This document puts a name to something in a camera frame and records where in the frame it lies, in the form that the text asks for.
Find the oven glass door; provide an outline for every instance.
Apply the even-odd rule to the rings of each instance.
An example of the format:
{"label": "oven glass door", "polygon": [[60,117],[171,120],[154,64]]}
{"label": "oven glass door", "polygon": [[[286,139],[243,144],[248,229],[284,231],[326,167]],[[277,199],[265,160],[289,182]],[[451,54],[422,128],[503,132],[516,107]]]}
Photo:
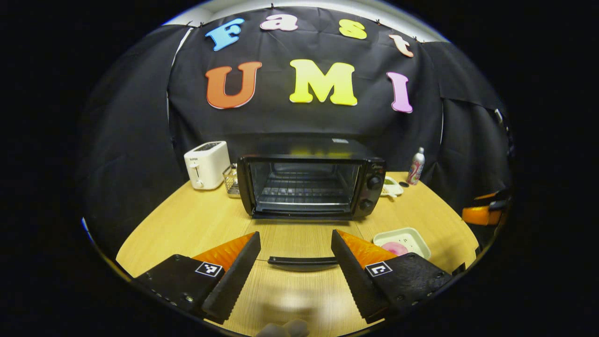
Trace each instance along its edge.
{"label": "oven glass door", "polygon": [[349,213],[360,165],[250,163],[256,211]]}

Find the wooden table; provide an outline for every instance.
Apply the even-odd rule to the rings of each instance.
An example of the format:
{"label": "wooden table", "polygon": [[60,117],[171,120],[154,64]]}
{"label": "wooden table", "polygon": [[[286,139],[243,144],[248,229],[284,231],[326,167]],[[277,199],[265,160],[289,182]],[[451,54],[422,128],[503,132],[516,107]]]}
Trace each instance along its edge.
{"label": "wooden table", "polygon": [[[397,181],[407,177],[406,172],[387,175]],[[338,336],[377,323],[366,324],[360,317],[341,269],[290,272],[271,267],[268,258],[332,257],[333,229],[372,241],[377,233],[404,227],[422,235],[431,250],[429,261],[449,273],[476,258],[474,234],[422,182],[404,188],[397,198],[381,197],[373,213],[360,221],[252,219],[240,199],[227,196],[224,184],[197,191],[186,183],[131,233],[116,260],[137,277],[173,254],[193,257],[259,231],[262,251],[229,320],[215,325],[254,336],[268,323],[300,318],[308,322],[311,336]]]}

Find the toaster knob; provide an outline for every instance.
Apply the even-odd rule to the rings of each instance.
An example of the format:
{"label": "toaster knob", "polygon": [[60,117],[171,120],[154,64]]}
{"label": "toaster knob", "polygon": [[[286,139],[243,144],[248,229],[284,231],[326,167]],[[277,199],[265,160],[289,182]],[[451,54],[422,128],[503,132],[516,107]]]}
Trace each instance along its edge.
{"label": "toaster knob", "polygon": [[369,210],[369,209],[372,209],[373,207],[374,207],[374,203],[372,201],[368,200],[368,199],[363,200],[360,203],[360,209],[361,210]]}
{"label": "toaster knob", "polygon": [[379,189],[383,186],[383,180],[377,176],[374,176],[368,180],[366,183],[368,189]]}

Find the white toaster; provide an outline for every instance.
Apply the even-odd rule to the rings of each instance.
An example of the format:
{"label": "white toaster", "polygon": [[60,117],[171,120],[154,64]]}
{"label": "white toaster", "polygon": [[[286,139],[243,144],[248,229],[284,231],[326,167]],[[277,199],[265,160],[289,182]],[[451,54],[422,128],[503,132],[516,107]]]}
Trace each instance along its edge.
{"label": "white toaster", "polygon": [[215,189],[223,182],[223,172],[231,163],[226,142],[208,142],[183,155],[191,185],[195,189]]}

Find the white plate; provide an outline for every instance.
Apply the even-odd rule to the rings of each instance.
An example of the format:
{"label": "white plate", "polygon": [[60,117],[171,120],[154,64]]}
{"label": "white plate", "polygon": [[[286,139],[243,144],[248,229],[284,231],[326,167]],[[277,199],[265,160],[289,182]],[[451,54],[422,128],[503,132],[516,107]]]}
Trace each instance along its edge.
{"label": "white plate", "polygon": [[398,242],[404,245],[408,252],[416,253],[427,260],[431,257],[431,250],[428,249],[424,239],[411,227],[386,231],[374,236],[373,243],[379,247],[387,242]]}
{"label": "white plate", "polygon": [[401,195],[404,192],[404,189],[395,181],[395,179],[391,177],[385,177],[385,181],[391,182],[391,184],[383,184],[383,190],[380,195],[390,195],[391,197],[396,197]]}

